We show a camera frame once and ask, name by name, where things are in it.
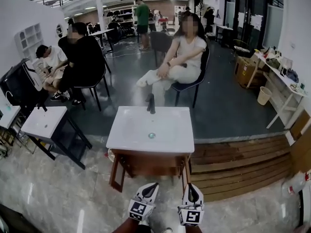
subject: white sink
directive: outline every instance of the white sink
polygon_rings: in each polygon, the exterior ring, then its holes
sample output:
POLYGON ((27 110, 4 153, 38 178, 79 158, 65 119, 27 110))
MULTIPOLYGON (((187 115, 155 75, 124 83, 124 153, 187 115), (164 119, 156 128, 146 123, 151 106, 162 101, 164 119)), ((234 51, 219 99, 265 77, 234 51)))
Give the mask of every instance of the white sink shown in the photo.
POLYGON ((51 138, 60 120, 67 111, 65 106, 34 108, 21 130, 25 133, 51 138))
POLYGON ((113 122, 107 148, 151 152, 194 152, 189 108, 120 106, 113 122))

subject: wooden stairs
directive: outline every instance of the wooden stairs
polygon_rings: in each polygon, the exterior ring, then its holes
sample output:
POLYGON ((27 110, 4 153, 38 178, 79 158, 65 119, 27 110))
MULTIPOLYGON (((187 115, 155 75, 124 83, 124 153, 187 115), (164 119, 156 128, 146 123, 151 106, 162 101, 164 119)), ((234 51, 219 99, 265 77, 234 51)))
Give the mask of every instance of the wooden stairs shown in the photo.
POLYGON ((223 200, 270 185, 291 172, 290 146, 284 135, 265 139, 196 144, 191 182, 204 201, 223 200))

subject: floor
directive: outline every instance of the floor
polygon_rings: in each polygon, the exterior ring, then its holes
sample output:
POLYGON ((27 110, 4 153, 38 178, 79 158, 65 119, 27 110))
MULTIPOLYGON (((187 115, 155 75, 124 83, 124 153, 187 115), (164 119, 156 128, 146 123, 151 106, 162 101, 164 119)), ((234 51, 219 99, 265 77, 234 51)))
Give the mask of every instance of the floor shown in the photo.
MULTIPOLYGON (((211 42, 210 59, 206 79, 200 85, 196 106, 191 108, 191 119, 195 139, 208 140, 266 135, 281 132, 284 126, 280 119, 270 129, 266 126, 276 115, 268 103, 261 106, 257 103, 258 91, 241 88, 236 82, 233 71, 232 51, 221 48, 211 42)), ((104 82, 97 86, 102 111, 99 112, 95 99, 89 90, 84 89, 86 111, 82 107, 66 106, 87 135, 108 136, 119 106, 146 106, 145 99, 151 88, 141 89, 135 86, 136 81, 148 70, 155 69, 155 56, 152 50, 139 51, 136 38, 129 38, 117 43, 114 52, 106 55, 112 75, 107 72, 109 86, 108 99, 104 82)), ((182 92, 178 106, 191 107, 194 88, 182 92)), ((176 92, 170 89, 166 93, 166 106, 174 106, 176 92)), ((61 105, 59 102, 48 102, 49 106, 61 105)))
MULTIPOLYGON (((45 233, 111 233, 127 218, 129 200, 137 189, 160 183, 156 208, 150 217, 155 233, 179 225, 177 207, 182 184, 177 178, 125 178, 123 193, 109 185, 111 162, 104 156, 106 138, 90 137, 80 169, 67 157, 49 159, 41 150, 32 155, 14 145, 0 160, 0 203, 21 212, 45 233)), ((200 228, 204 233, 292 233, 298 224, 298 197, 281 197, 279 181, 239 197, 205 204, 200 228)))

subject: sink drain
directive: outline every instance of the sink drain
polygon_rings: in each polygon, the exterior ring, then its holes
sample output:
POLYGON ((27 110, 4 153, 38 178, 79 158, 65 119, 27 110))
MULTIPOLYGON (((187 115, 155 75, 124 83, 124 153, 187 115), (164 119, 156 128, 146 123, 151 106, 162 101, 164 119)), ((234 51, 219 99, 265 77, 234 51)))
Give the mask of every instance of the sink drain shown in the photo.
POLYGON ((156 137, 156 134, 155 134, 155 133, 150 133, 150 134, 148 135, 148 137, 149 137, 150 139, 153 139, 153 138, 156 137))

